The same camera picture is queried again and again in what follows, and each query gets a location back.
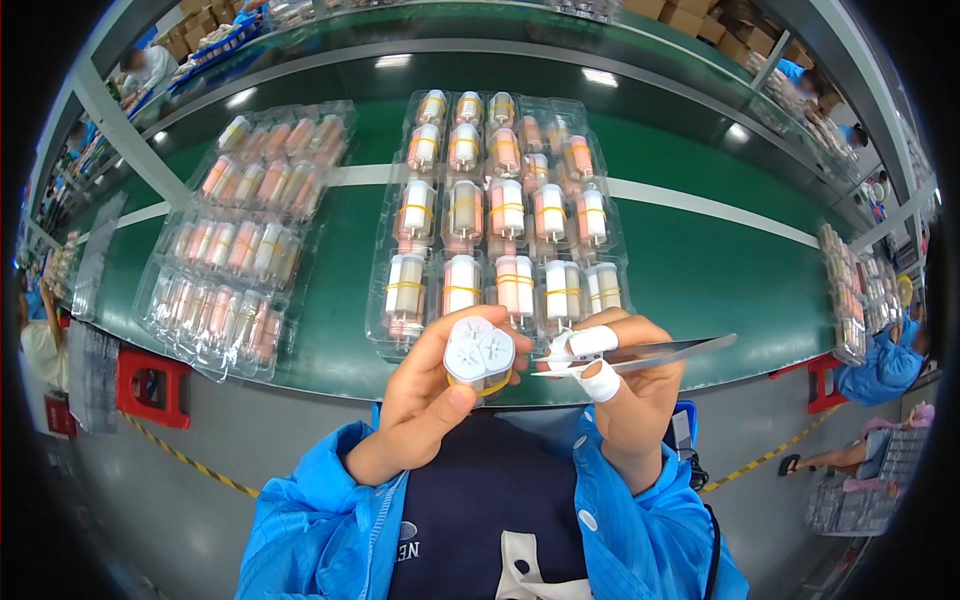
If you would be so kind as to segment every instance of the sandal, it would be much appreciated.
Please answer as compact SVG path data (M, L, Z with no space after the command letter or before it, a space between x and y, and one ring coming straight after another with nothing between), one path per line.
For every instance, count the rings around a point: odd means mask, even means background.
M777 475L780 477L786 477L790 473L797 472L797 463L800 462L800 454L791 454L790 456L785 457L780 461L780 468L777 470Z

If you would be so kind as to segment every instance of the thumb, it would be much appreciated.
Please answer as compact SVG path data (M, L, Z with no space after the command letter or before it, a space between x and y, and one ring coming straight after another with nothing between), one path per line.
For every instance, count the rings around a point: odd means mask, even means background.
M423 442L439 442L467 417L476 398L470 386L450 386L422 414L408 422L409 435Z

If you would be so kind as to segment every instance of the tweezers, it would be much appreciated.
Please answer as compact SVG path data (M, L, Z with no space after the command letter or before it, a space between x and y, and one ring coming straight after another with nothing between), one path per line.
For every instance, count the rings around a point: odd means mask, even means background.
M533 362L589 363L598 358L619 358L622 356L637 356L638 354L657 355L648 356L646 358L637 358L636 360L628 360L621 363L610 363L610 366L613 367L615 372L632 372L640 369L650 369L652 367L668 365L670 363L677 362L678 360L689 358L690 356L696 356L697 354L703 354L704 352L709 352L718 348L733 346L734 342L736 342L736 334L731 333L717 338L704 338L701 340L638 344L636 346L627 346L625 348L617 348L616 350L594 352L593 354L584 354L581 356L571 356L569 354L551 354L550 356L544 356L543 358L536 358ZM565 369L557 369L555 371L541 371L527 374L540 377L569 377L579 373L586 367L587 365L580 365L578 367L567 367Z

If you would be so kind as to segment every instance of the white stripe on conveyor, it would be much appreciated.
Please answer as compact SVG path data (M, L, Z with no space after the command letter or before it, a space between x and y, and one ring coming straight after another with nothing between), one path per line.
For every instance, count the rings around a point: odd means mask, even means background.
M390 172L393 165L390 164L364 164L350 167L341 167L338 170L338 185L383 185L389 182ZM785 237L795 242L800 242L811 248L820 248L817 244L817 238L804 233L797 228L784 225L779 221L758 215L755 212L730 206L710 200L678 192L665 187L657 187L649 183L638 183L636 181L607 179L607 185L610 193L615 198L623 200L633 200L648 204L659 204L660 206L669 206L678 210L688 210L699 214L723 219L732 223L745 225L749 228L767 231L780 237ZM160 217L170 211L170 205L166 202L160 202L141 208L130 214L120 217L118 227L123 228L127 225L133 225L147 219ZM78 243L82 244L89 237L89 233L80 236Z
M657 187L648 183L608 179L607 185L610 188L611 196L614 196L615 198L636 200L637 202L649 204L659 204L661 206L669 206L679 210L689 210L690 212L696 212L702 215L715 217L717 219L723 219L724 221L739 223L740 225L745 225L748 228L767 231L769 233L779 235L780 237L785 237L795 242L800 242L801 244L811 248L820 248L820 244L817 243L817 238L815 236L810 235L809 233L804 233L797 228L784 225L779 221L774 221L773 219L758 215L755 212L744 210L743 208L737 208L736 206L730 206L729 204L719 203L715 200L701 198L700 196L694 196L693 194L687 194L685 192L678 192L677 190L672 190L665 187Z

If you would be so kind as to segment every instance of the navy t-shirt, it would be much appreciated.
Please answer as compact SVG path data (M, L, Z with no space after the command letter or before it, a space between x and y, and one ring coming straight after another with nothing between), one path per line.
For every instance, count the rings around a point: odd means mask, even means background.
M467 417L429 465L410 471L388 600L494 598L507 556L515 575L533 568L546 584L586 580L576 484L570 458L549 454L537 436ZM527 543L528 560L517 558L515 542L529 534L536 550Z

